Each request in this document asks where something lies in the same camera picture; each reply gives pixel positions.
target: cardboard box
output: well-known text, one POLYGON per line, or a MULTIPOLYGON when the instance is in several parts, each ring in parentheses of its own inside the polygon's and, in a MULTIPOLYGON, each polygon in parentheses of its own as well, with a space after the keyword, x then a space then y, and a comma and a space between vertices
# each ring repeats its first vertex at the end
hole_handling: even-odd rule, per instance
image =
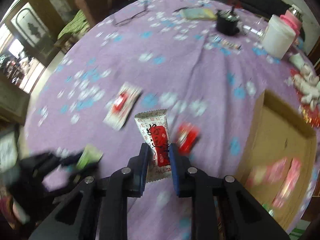
POLYGON ((248 189, 260 204, 271 207, 292 158, 296 157, 301 161, 300 177, 291 196, 282 208, 272 208, 274 219, 284 230, 299 211, 308 188, 316 156, 316 133, 296 110, 273 92, 265 90, 256 101, 250 133, 235 177, 245 185, 253 167, 270 165, 285 156, 288 159, 283 179, 248 189))

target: white container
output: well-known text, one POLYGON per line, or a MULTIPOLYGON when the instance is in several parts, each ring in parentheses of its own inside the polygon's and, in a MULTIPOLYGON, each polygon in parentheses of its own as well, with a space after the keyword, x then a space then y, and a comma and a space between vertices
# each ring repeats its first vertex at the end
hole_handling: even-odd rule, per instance
POLYGON ((273 15, 265 30, 261 42, 263 48, 272 57, 282 59, 294 41, 296 33, 280 17, 273 15))

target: round table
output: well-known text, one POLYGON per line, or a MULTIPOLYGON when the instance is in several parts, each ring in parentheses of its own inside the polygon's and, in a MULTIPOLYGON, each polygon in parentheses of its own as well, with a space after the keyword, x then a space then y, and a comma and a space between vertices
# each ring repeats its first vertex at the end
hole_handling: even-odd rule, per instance
MULTIPOLYGON (((30 150, 57 149, 66 156, 91 143, 104 153, 100 176, 110 176, 138 154, 144 141, 134 115, 165 108, 170 136, 182 122, 201 130, 190 156, 193 166, 215 177, 234 174, 260 93, 271 89, 298 110, 296 91, 286 82, 290 52, 280 61, 267 55, 254 33, 227 37, 216 31, 214 22, 184 20, 175 12, 200 4, 215 12, 230 8, 212 0, 148 0, 146 15, 113 25, 141 12, 144 3, 139 0, 106 18, 66 54, 28 115, 30 150), (241 50, 222 47, 216 35, 241 44, 241 50), (143 91, 127 123, 115 131, 103 119, 125 82, 143 91)), ((236 12, 245 25, 259 20, 245 10, 236 12)), ((315 165, 288 232, 307 207, 318 172, 315 165)), ((54 189, 67 177, 68 171, 58 168, 44 183, 54 189)), ((189 239, 190 212, 191 200, 175 195, 171 178, 148 183, 142 198, 129 200, 129 239, 189 239)))

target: green cloth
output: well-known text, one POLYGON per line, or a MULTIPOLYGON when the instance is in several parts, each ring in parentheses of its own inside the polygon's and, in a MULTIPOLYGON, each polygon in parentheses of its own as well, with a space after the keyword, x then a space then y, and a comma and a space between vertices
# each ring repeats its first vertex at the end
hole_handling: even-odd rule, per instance
POLYGON ((69 22, 59 33, 58 39, 60 39, 60 37, 65 33, 75 34, 85 27, 89 27, 89 23, 83 14, 83 11, 79 10, 73 20, 69 22))

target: silver bolt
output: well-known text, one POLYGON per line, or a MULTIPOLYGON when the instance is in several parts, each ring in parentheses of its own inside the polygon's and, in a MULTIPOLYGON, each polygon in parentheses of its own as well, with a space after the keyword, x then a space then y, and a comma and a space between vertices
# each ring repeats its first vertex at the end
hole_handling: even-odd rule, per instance
POLYGON ((232 182, 235 181, 235 178, 230 176, 230 175, 228 175, 228 176, 225 177, 225 180, 226 180, 226 182, 232 183, 232 182))
POLYGON ((130 169, 129 167, 124 167, 124 168, 122 168, 121 172, 122 172, 123 174, 128 174, 128 173, 131 172, 131 169, 130 169))
POLYGON ((94 177, 88 176, 84 178, 84 182, 86 184, 92 183, 94 181, 94 177))
POLYGON ((188 169, 188 172, 190 173, 190 174, 195 174, 195 173, 197 173, 197 168, 195 168, 195 167, 190 167, 189 169, 188 169))

